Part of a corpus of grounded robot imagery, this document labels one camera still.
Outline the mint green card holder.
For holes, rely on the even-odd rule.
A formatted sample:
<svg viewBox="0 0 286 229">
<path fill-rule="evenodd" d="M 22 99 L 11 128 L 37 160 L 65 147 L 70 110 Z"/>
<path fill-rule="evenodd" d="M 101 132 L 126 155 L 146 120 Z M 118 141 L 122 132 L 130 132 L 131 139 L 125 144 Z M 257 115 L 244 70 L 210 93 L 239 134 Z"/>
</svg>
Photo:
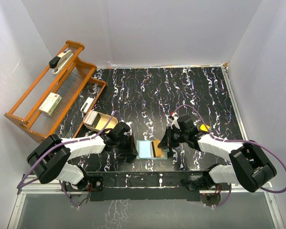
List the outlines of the mint green card holder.
<svg viewBox="0 0 286 229">
<path fill-rule="evenodd" d="M 153 158 L 151 142 L 152 141 L 147 141 L 147 140 L 137 141 L 136 149 L 138 151 L 138 155 L 136 156 L 136 159 L 140 159 L 140 160 L 148 160 L 148 159 L 165 160 L 167 159 L 168 158 L 167 148 L 161 149 L 163 153 L 161 158 Z"/>
</svg>

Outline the tan oval wooden tray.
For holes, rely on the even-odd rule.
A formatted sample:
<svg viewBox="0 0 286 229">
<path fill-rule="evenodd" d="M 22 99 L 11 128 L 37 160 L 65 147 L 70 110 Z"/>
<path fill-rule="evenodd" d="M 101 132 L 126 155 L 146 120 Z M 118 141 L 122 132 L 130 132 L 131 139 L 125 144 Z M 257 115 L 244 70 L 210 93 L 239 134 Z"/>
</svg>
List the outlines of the tan oval wooden tray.
<svg viewBox="0 0 286 229">
<path fill-rule="evenodd" d="M 99 120 L 99 122 L 98 122 L 96 127 L 89 127 L 89 126 L 86 126 L 84 124 L 85 127 L 88 128 L 89 130 L 92 130 L 92 131 L 95 131 L 95 132 L 101 131 L 104 128 L 104 126 L 107 124 L 107 122 L 109 121 L 109 119 L 111 117 L 110 115 L 107 115 L 107 114 L 103 114 L 103 113 L 100 113 L 100 112 L 98 112 L 98 113 L 100 114 L 101 118 L 100 118 L 100 120 Z"/>
</svg>

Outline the orange wooden shelf rack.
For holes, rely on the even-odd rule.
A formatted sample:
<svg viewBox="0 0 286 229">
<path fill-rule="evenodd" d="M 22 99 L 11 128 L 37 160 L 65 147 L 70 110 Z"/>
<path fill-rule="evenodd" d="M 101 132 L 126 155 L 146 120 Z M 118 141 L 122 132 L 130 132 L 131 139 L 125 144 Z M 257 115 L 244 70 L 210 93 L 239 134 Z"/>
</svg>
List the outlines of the orange wooden shelf rack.
<svg viewBox="0 0 286 229">
<path fill-rule="evenodd" d="M 36 142 L 56 134 L 75 137 L 83 119 L 107 86 L 94 77 L 93 63 L 79 58 L 80 42 L 67 40 L 62 49 L 26 90 L 5 117 Z"/>
</svg>

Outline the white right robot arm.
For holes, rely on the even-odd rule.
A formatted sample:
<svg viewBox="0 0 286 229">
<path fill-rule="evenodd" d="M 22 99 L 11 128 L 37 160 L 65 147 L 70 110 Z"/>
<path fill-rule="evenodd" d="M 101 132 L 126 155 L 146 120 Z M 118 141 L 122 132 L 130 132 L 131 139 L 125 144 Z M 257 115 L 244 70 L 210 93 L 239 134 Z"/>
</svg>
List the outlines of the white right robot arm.
<svg viewBox="0 0 286 229">
<path fill-rule="evenodd" d="M 230 162 L 229 165 L 214 164 L 203 171 L 200 180 L 208 189 L 227 183 L 241 185 L 253 193 L 277 175 L 274 165 L 261 147 L 215 137 L 209 126 L 202 124 L 197 127 L 188 115 L 173 118 L 157 147 L 171 150 L 181 143 Z"/>
</svg>

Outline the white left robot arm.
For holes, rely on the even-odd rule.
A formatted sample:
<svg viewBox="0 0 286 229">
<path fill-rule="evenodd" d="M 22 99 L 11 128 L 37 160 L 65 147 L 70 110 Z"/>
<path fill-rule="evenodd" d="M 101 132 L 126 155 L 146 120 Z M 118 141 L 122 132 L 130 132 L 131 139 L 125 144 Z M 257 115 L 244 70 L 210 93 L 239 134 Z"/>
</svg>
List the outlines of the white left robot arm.
<svg viewBox="0 0 286 229">
<path fill-rule="evenodd" d="M 52 134 L 29 154 L 27 163 L 42 184 L 56 179 L 85 190 L 89 184 L 88 175 L 68 161 L 113 149 L 119 154 L 138 155 L 131 128 L 125 122 L 86 137 L 63 139 Z"/>
</svg>

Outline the white card stack in tray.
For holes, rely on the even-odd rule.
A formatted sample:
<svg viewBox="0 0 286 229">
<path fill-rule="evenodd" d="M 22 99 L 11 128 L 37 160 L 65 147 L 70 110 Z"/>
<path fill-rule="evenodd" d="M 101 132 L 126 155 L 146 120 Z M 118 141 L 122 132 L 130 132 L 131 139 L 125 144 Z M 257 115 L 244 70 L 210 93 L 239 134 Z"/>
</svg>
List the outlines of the white card stack in tray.
<svg viewBox="0 0 286 229">
<path fill-rule="evenodd" d="M 96 127 L 101 116 L 98 112 L 91 110 L 88 112 L 83 120 L 83 123 L 89 127 Z"/>
</svg>

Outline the yellow eraser block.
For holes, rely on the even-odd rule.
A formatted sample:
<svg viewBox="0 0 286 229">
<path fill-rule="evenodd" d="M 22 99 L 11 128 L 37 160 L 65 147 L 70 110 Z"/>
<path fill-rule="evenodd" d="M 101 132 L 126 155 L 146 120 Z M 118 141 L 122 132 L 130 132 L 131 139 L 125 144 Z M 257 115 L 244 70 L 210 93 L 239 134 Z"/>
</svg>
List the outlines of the yellow eraser block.
<svg viewBox="0 0 286 229">
<path fill-rule="evenodd" d="M 210 131 L 210 126 L 202 124 L 200 126 L 199 130 L 202 131 L 202 132 L 209 132 Z"/>
</svg>

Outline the white small clip object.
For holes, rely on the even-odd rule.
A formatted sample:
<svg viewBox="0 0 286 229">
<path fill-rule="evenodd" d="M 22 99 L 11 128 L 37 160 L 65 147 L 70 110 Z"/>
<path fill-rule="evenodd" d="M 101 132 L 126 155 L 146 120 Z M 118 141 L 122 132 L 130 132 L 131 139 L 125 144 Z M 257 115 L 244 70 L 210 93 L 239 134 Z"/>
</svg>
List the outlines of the white small clip object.
<svg viewBox="0 0 286 229">
<path fill-rule="evenodd" d="M 93 102 L 94 102 L 94 98 L 88 97 L 88 98 L 85 100 L 84 104 L 82 105 L 80 111 L 81 111 L 83 114 L 88 113 L 88 111 L 89 111 L 89 109 L 90 109 L 90 107 L 91 107 L 91 105 L 92 105 Z"/>
</svg>

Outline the white small cardboard box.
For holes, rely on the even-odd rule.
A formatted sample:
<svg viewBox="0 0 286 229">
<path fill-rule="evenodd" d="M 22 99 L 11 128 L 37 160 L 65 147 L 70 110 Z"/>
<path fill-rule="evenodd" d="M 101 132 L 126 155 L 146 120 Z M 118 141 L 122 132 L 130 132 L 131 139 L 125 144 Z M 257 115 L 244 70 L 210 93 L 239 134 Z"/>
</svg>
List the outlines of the white small cardboard box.
<svg viewBox="0 0 286 229">
<path fill-rule="evenodd" d="M 50 93 L 39 107 L 39 111 L 47 115 L 52 115 L 62 97 L 55 93 Z"/>
</svg>

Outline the black and white stapler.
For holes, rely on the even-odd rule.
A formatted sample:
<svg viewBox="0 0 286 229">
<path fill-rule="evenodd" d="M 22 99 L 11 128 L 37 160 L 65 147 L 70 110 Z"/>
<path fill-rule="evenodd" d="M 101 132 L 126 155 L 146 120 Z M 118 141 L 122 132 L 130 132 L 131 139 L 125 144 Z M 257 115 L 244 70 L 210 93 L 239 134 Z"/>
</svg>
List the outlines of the black and white stapler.
<svg viewBox="0 0 286 229">
<path fill-rule="evenodd" d="M 59 55 L 55 56 L 49 61 L 49 67 L 52 74 L 58 74 L 65 66 L 65 64 L 73 56 L 73 53 L 70 49 L 66 49 L 61 52 Z"/>
</svg>

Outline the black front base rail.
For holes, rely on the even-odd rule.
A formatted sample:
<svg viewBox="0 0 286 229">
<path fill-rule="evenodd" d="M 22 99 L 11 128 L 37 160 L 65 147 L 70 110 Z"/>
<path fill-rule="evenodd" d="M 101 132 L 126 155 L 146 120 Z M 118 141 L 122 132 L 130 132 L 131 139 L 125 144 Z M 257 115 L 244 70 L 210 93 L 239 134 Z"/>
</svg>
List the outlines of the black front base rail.
<svg viewBox="0 0 286 229">
<path fill-rule="evenodd" d="M 200 201 L 204 194 L 220 201 L 227 184 L 212 185 L 202 172 L 90 172 L 82 187 L 64 182 L 67 192 L 86 195 L 89 201 L 183 199 Z"/>
</svg>

